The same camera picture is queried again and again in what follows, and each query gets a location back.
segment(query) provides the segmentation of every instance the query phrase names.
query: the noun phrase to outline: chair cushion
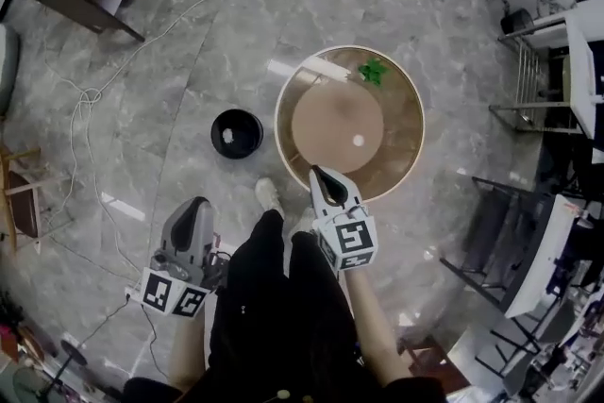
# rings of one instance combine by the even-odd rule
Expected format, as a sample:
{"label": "chair cushion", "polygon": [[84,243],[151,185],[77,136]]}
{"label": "chair cushion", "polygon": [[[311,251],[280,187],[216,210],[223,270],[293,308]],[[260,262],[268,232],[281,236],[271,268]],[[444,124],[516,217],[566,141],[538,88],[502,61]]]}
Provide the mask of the chair cushion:
{"label": "chair cushion", "polygon": [[[8,172],[8,186],[18,188],[28,185],[29,182],[15,172]],[[38,226],[36,225],[36,207],[34,205],[34,193],[32,190],[11,195],[12,219],[18,230],[32,239],[38,238]]]}

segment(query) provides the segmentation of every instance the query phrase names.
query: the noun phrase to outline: wooden round table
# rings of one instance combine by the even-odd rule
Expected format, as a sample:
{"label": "wooden round table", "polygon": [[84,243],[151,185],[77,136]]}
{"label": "wooden round table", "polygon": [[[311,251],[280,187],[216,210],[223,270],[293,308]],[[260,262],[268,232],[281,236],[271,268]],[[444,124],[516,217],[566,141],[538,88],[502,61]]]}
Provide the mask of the wooden round table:
{"label": "wooden round table", "polygon": [[[386,70],[379,85],[361,66]],[[312,164],[350,177],[364,201],[396,188],[417,162],[424,110],[409,75],[387,56],[356,45],[310,56],[283,86],[275,111],[279,155],[309,190]]]}

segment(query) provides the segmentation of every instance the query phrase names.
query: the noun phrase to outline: white shoe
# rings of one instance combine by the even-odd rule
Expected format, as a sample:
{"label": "white shoe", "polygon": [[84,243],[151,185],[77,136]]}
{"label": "white shoe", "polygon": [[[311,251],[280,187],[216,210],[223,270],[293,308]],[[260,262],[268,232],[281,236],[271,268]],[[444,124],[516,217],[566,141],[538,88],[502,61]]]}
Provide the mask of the white shoe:
{"label": "white shoe", "polygon": [[262,205],[264,211],[276,210],[281,214],[283,220],[285,220],[285,212],[279,203],[279,196],[277,194],[277,188],[271,178],[261,178],[256,182],[256,198]]}
{"label": "white shoe", "polygon": [[298,223],[290,230],[287,240],[290,241],[297,232],[312,232],[312,222],[315,219],[314,208],[307,207],[300,216]]}

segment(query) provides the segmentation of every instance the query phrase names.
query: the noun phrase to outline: person's right arm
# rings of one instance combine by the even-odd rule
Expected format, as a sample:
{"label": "person's right arm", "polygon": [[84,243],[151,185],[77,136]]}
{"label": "person's right arm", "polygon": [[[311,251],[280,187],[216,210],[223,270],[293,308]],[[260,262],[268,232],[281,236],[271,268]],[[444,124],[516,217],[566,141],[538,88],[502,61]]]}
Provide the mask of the person's right arm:
{"label": "person's right arm", "polygon": [[381,386],[411,377],[398,355],[392,329],[365,270],[345,271],[345,278],[365,364]]}

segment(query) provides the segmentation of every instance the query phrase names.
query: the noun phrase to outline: marble floor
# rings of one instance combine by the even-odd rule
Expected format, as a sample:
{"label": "marble floor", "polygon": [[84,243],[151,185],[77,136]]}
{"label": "marble floor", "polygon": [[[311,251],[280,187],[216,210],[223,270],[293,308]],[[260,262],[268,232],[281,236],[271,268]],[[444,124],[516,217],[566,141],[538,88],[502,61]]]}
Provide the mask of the marble floor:
{"label": "marble floor", "polygon": [[[126,0],[119,15],[150,39],[195,1]],[[90,123],[94,166],[87,109],[74,115],[79,92],[48,66],[81,88],[98,88],[139,45],[121,32],[92,34],[31,0],[15,2],[6,22],[20,34],[23,52],[4,143],[13,151],[39,145],[39,164],[50,174],[76,169],[72,195],[53,225],[67,214],[74,222],[47,240],[41,255],[23,240],[12,259],[2,244],[3,283],[56,341],[64,333],[79,341],[89,335],[137,280],[117,253],[94,173],[120,246],[139,268],[171,210],[195,195],[211,201],[216,231],[231,246],[245,240],[260,216],[253,190],[260,176],[270,176],[281,193],[286,230],[295,222],[309,196],[279,159],[273,112],[288,73],[324,47],[354,43],[393,57],[411,74],[426,109],[419,162],[398,190],[370,207],[380,241],[370,273],[393,327],[428,330],[445,315],[455,332],[461,307],[446,311],[460,286],[434,256],[460,250],[478,200],[469,176],[530,183],[534,174],[538,140],[517,140],[487,110],[513,92],[517,66],[496,41],[497,21],[484,0],[209,0],[104,90]],[[223,159],[210,143],[212,120],[233,107],[251,110],[265,128],[260,150],[246,160]],[[44,191],[46,218],[69,188],[66,181]],[[154,349],[166,371],[174,324],[154,321]],[[141,309],[131,304],[85,353],[92,369],[118,387],[132,375],[162,378],[148,350],[152,337]]]}

